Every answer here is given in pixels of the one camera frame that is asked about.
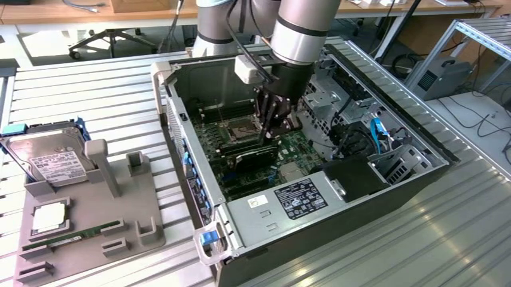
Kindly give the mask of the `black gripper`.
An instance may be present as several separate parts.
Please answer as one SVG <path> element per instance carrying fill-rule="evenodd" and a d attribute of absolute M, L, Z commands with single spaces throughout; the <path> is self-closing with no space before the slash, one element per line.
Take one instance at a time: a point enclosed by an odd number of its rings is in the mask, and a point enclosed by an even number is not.
<path fill-rule="evenodd" d="M 274 82 L 258 87 L 255 115 L 262 127 L 259 139 L 299 130 L 303 125 L 296 116 L 298 102 L 304 95 L 314 73 L 314 65 L 284 63 L 272 67 Z"/>

